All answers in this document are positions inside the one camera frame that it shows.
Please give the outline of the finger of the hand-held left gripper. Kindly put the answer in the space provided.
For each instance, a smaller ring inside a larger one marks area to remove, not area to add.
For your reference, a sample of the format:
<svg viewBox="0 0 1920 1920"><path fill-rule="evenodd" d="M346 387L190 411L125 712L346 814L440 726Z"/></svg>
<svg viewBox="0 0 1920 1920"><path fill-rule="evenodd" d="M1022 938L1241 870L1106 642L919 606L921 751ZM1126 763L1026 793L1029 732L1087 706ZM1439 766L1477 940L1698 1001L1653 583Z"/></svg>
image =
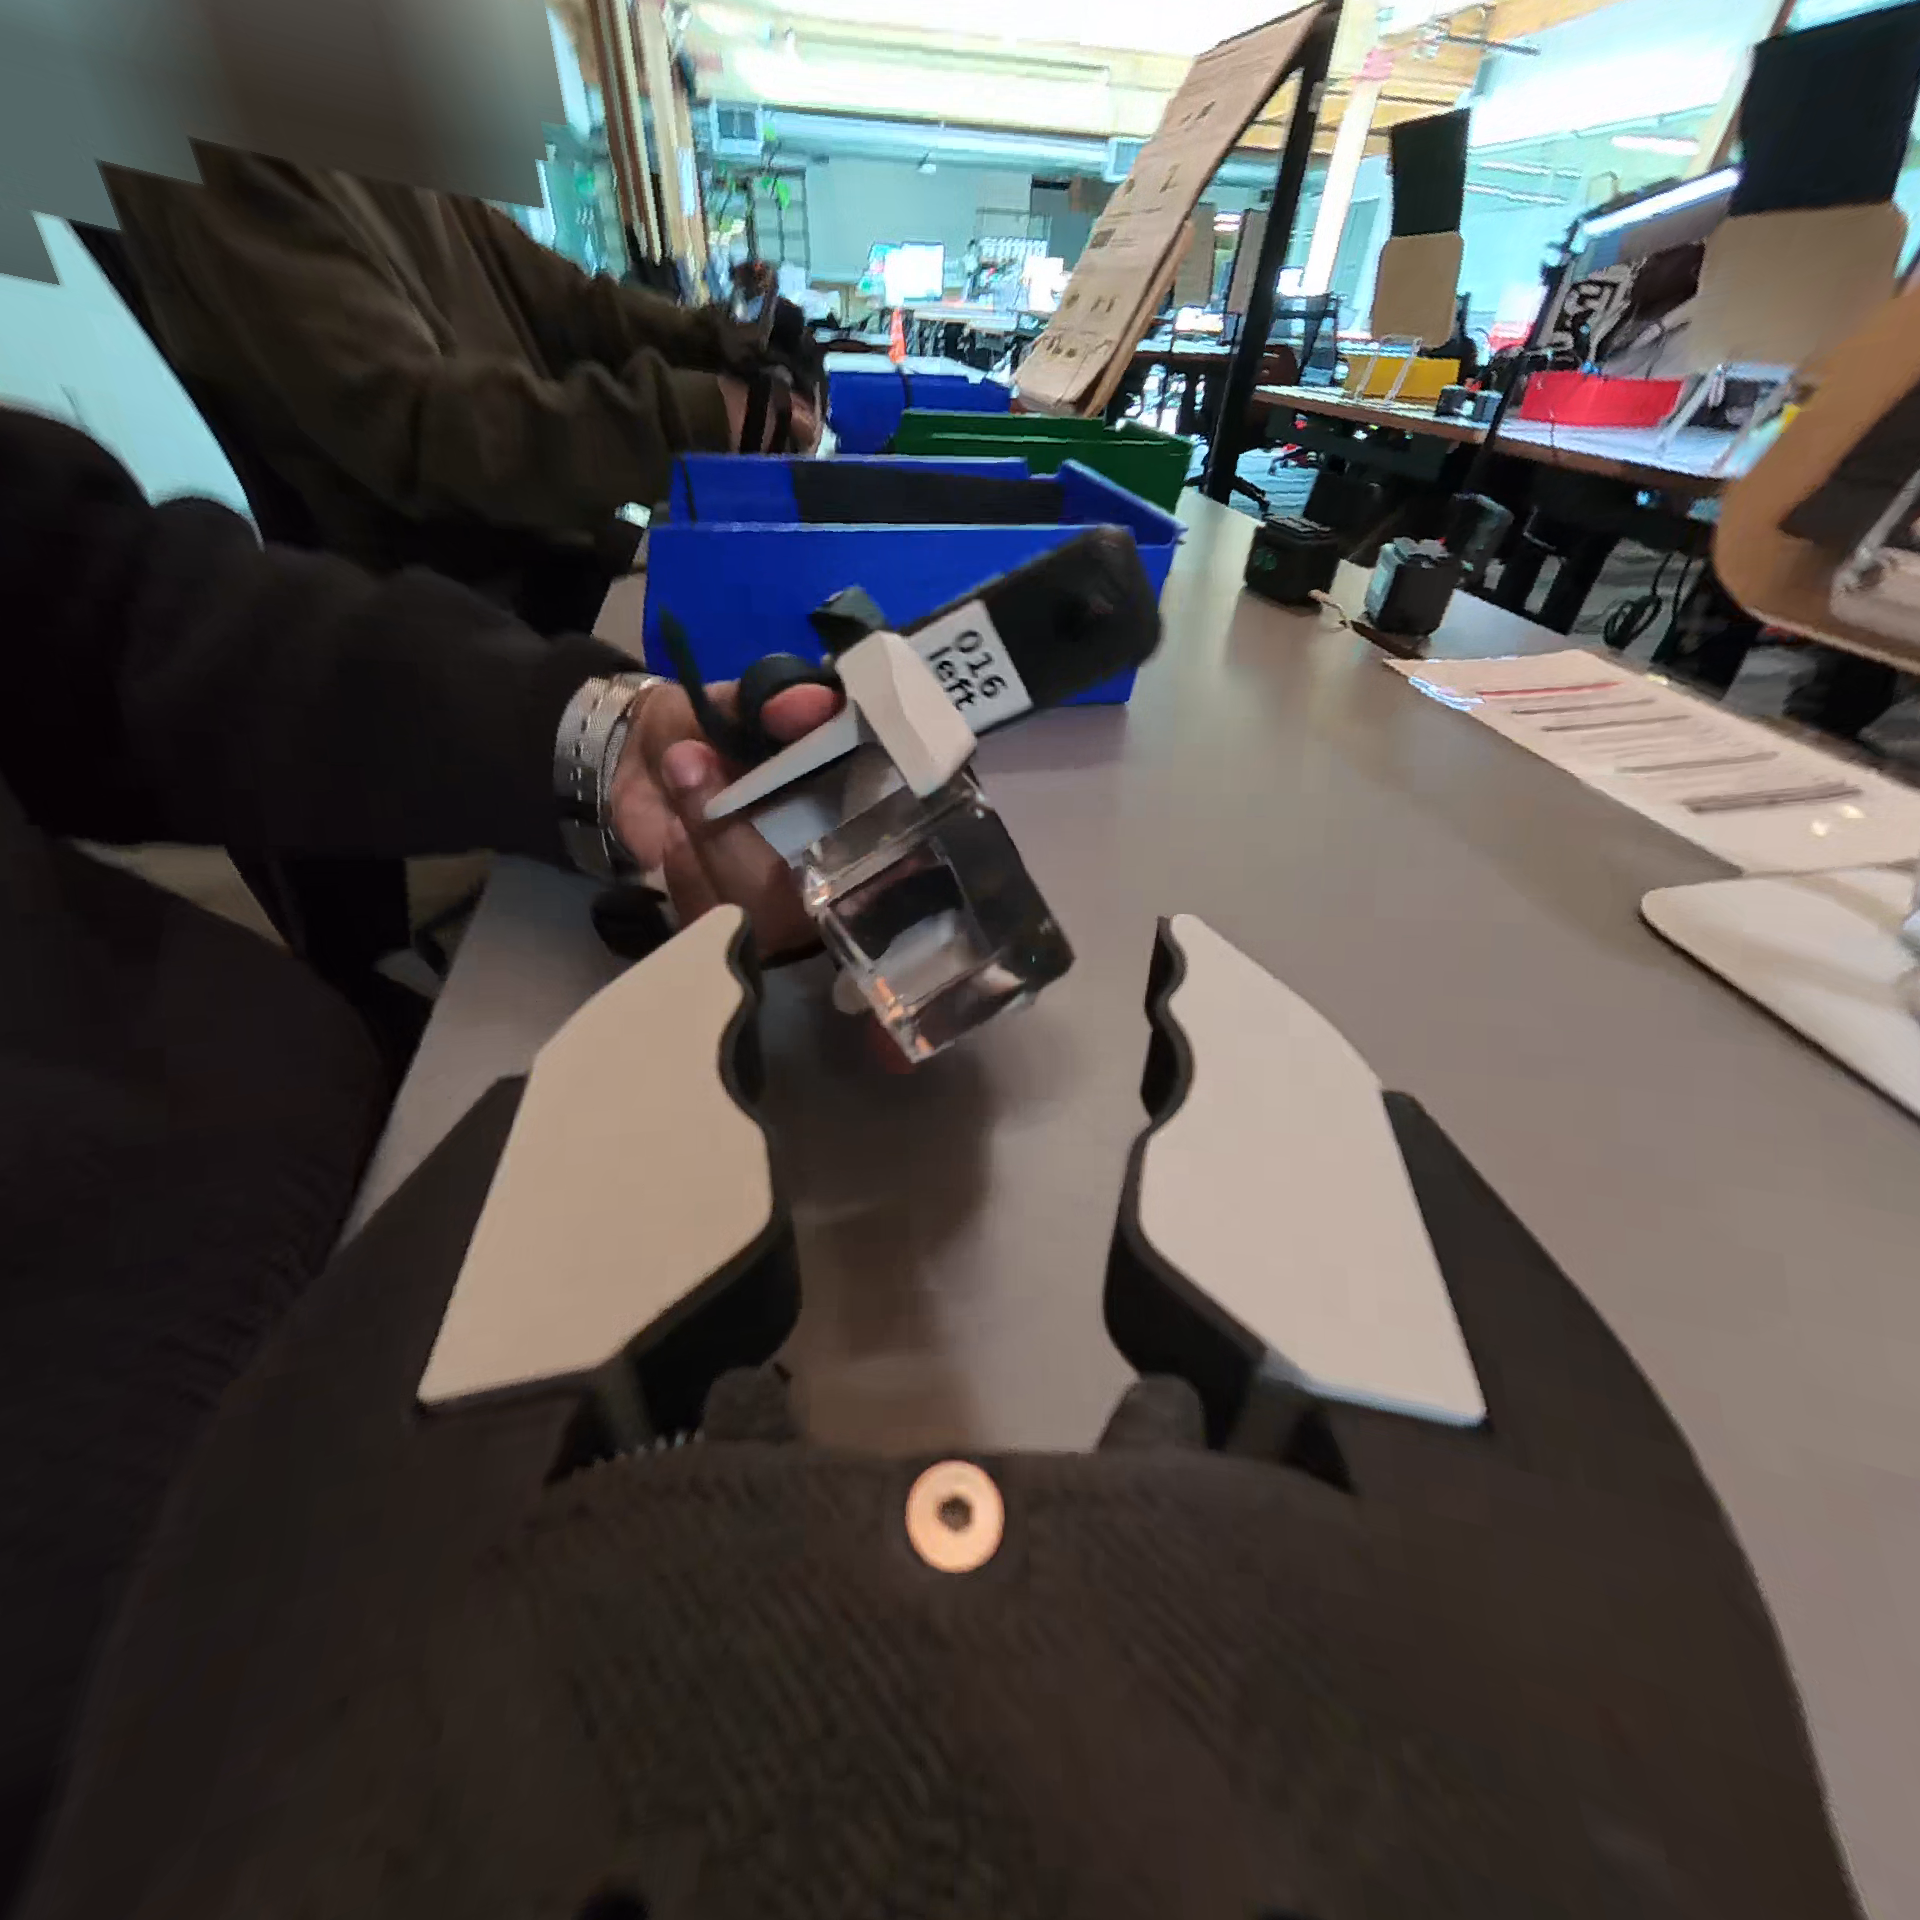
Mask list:
<svg viewBox="0 0 1920 1920"><path fill-rule="evenodd" d="M872 631L834 658L834 672L864 736L917 800L968 774L976 734L908 638Z"/></svg>
<svg viewBox="0 0 1920 1920"><path fill-rule="evenodd" d="M783 745L733 779L703 810L708 825L744 823L781 863L841 833L905 782L854 712Z"/></svg>

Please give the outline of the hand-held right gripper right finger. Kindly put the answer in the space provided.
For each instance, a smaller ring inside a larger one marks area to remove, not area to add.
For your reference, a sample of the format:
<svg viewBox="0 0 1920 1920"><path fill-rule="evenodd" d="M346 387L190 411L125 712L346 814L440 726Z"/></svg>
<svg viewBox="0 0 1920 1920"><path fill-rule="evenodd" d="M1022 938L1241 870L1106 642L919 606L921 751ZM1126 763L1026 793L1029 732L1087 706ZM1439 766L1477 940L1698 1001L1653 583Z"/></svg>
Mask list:
<svg viewBox="0 0 1920 1920"><path fill-rule="evenodd" d="M1258 1388L1478 1428L1485 1398L1384 1083L1302 994L1192 914L1156 926L1145 1128L1101 1296L1140 1377L1233 1428Z"/></svg>

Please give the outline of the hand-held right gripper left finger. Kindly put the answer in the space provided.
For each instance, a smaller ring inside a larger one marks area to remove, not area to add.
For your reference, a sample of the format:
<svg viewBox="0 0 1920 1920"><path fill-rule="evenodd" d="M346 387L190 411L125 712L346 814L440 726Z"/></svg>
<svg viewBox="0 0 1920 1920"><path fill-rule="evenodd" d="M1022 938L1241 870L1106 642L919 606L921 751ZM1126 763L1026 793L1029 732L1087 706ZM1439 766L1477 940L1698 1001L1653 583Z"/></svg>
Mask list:
<svg viewBox="0 0 1920 1920"><path fill-rule="evenodd" d="M673 1410L663 1348L751 1330L724 1307L788 1233L751 1110L758 979L735 905L590 998L535 1055L415 1402L466 1410L576 1392Z"/></svg>

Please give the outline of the blue storage bin with tag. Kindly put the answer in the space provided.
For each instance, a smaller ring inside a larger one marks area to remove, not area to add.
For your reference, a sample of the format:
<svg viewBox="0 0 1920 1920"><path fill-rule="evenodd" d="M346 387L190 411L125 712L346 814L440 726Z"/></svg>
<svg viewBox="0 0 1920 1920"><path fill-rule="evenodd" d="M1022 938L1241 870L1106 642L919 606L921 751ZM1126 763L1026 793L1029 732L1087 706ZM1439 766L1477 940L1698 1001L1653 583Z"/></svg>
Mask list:
<svg viewBox="0 0 1920 1920"><path fill-rule="evenodd" d="M642 656L672 667L673 624L703 682L735 682L770 654L834 652L826 606L861 593L885 628L944 634L948 608L1094 529L1126 543L1158 596L1181 523L1068 463L690 454L673 463L645 543Z"/></svg>

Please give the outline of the clear acrylic cube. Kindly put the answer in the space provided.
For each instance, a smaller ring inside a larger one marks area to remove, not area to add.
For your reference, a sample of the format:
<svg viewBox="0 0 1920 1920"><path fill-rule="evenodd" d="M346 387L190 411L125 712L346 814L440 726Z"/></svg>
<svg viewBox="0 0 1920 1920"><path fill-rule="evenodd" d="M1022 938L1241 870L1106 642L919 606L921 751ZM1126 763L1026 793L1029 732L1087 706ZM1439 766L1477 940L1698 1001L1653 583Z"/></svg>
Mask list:
<svg viewBox="0 0 1920 1920"><path fill-rule="evenodd" d="M800 854L800 898L844 1000L922 1065L1073 964L1064 929L972 774L895 787Z"/></svg>

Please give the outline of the person's left forearm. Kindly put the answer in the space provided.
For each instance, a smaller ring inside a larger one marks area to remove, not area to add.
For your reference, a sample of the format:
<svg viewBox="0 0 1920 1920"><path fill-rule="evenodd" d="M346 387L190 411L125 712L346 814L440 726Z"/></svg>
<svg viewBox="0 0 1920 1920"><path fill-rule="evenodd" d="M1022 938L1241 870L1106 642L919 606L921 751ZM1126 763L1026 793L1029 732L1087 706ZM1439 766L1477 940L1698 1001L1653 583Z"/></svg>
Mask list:
<svg viewBox="0 0 1920 1920"><path fill-rule="evenodd" d="M57 836L561 865L561 714L615 672L438 575L151 504L78 427L5 409L5 888Z"/></svg>

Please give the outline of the person's left hand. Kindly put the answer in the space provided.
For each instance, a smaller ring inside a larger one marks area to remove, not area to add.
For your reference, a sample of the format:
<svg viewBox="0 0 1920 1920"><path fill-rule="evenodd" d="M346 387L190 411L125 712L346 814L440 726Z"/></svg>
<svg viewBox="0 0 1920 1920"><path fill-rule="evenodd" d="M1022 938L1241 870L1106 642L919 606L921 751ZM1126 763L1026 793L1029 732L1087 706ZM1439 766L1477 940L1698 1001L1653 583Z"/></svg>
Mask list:
<svg viewBox="0 0 1920 1920"><path fill-rule="evenodd" d="M817 950L793 871L744 818L708 817L738 776L708 742L685 690L654 682L630 708L607 822L642 876L660 882L673 926L733 905L750 919L758 959L790 962Z"/></svg>

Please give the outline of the green storage bin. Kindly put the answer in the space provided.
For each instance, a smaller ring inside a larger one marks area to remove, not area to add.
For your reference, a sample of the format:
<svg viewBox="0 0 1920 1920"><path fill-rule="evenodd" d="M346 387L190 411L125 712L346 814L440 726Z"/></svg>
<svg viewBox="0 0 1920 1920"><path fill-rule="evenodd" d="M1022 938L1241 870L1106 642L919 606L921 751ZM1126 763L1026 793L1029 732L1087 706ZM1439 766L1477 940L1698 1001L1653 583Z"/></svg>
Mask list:
<svg viewBox="0 0 1920 1920"><path fill-rule="evenodd" d="M1081 464L1162 512L1176 512L1192 447L1154 425L1125 418L962 414L910 407L885 454L921 459L1018 459L1029 475Z"/></svg>

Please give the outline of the black battery charger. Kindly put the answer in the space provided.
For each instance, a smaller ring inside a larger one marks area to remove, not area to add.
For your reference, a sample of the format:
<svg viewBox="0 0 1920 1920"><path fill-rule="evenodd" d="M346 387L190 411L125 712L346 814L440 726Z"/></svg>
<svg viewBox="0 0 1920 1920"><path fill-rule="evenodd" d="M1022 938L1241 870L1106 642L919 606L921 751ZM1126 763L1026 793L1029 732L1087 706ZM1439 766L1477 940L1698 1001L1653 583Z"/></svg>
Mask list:
<svg viewBox="0 0 1920 1920"><path fill-rule="evenodd" d="M1391 640L1438 634L1463 579L1463 561L1444 543L1400 536L1377 552L1360 624Z"/></svg>
<svg viewBox="0 0 1920 1920"><path fill-rule="evenodd" d="M1308 518L1261 518L1247 546L1241 587L1277 608L1312 608L1333 594L1337 538Z"/></svg>

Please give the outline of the black pole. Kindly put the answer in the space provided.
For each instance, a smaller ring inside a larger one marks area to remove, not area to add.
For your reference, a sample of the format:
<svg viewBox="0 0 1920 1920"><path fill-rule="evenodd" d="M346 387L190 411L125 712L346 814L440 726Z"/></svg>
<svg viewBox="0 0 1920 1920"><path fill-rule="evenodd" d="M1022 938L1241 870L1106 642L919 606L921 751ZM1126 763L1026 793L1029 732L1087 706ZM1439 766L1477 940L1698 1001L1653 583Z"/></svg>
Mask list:
<svg viewBox="0 0 1920 1920"><path fill-rule="evenodd" d="M1233 495L1239 459L1249 441L1255 388L1272 326L1279 272L1312 156L1312 132L1324 104L1340 11L1340 3L1319 6L1298 55L1286 66L1286 75L1296 81L1296 99L1286 116L1276 191L1265 209L1258 255L1255 257L1255 284L1239 322L1228 370L1217 385L1202 475L1205 499L1222 507Z"/></svg>

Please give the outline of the cardboard sign board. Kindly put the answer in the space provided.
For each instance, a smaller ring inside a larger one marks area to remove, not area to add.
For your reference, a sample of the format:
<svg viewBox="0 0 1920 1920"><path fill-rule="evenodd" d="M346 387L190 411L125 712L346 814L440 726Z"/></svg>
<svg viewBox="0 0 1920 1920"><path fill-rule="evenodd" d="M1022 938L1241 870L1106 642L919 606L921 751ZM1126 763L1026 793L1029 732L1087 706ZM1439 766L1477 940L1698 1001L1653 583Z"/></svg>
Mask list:
<svg viewBox="0 0 1920 1920"><path fill-rule="evenodd" d="M1063 300L1018 366L1015 400L1042 416L1100 416L1133 364L1183 260L1192 214L1241 138L1293 90L1263 227L1263 259L1290 235L1340 6L1290 6L1189 64L1156 132L1094 219Z"/></svg>

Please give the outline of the black and cardboard panel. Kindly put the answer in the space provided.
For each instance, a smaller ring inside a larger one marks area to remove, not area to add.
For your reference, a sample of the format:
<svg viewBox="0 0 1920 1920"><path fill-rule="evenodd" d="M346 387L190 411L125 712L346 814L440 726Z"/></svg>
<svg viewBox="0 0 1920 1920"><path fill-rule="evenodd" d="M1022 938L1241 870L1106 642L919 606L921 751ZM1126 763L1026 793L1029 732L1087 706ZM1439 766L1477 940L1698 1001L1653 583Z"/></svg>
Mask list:
<svg viewBox="0 0 1920 1920"><path fill-rule="evenodd" d="M1896 289L1918 6L1766 40L1750 68L1742 174L1702 247L1687 375L1808 368Z"/></svg>
<svg viewBox="0 0 1920 1920"><path fill-rule="evenodd" d="M1388 132L1389 233L1377 255L1367 321L1377 342L1432 348L1454 334L1469 132L1469 107Z"/></svg>

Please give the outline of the red storage bin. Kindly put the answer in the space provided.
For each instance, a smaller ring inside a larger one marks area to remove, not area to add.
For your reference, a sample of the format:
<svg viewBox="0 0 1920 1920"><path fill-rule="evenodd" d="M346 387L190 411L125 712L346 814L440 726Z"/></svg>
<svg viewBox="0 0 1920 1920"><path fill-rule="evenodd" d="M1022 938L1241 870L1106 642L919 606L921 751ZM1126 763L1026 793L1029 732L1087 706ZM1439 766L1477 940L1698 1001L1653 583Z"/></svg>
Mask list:
<svg viewBox="0 0 1920 1920"><path fill-rule="evenodd" d="M1577 430L1650 430L1673 416L1687 385L1684 377L1536 370L1527 377L1517 422Z"/></svg>

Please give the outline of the printed paper sheet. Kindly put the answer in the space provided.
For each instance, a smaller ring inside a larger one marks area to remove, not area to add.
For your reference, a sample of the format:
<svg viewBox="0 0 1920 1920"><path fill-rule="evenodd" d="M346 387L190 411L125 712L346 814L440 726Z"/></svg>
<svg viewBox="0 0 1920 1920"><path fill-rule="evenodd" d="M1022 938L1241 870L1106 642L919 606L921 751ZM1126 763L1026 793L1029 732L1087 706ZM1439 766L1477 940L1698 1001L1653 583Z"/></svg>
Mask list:
<svg viewBox="0 0 1920 1920"><path fill-rule="evenodd" d="M1615 656L1393 658L1421 695L1745 878L1909 870L1914 790Z"/></svg>

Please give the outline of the plywood board with black panel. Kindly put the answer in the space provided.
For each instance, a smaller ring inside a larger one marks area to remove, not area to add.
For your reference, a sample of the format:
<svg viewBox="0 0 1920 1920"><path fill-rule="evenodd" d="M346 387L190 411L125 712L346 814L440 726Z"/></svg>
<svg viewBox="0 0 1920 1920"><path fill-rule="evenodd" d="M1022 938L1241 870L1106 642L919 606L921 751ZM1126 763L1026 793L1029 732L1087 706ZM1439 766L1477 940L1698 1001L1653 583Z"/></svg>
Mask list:
<svg viewBox="0 0 1920 1920"><path fill-rule="evenodd" d="M1833 348L1721 496L1719 583L1765 628L1918 672L1918 294Z"/></svg>

